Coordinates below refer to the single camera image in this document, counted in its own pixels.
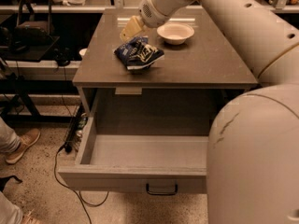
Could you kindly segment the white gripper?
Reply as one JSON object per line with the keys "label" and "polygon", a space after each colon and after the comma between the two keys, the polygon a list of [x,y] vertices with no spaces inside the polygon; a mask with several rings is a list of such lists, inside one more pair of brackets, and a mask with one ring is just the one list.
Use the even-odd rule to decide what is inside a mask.
{"label": "white gripper", "polygon": [[195,0],[142,0],[139,15],[132,16],[120,33],[123,42],[137,35],[144,35],[149,28],[159,27],[168,22],[182,7]]}

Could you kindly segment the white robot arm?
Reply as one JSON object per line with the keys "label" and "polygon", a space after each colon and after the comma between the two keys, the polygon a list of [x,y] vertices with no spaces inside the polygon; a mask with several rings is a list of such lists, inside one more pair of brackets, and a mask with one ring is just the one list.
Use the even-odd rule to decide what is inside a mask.
{"label": "white robot arm", "polygon": [[142,0],[121,36],[166,23],[199,1],[252,74],[245,92],[217,115],[209,133],[209,224],[298,224],[298,31],[254,0]]}

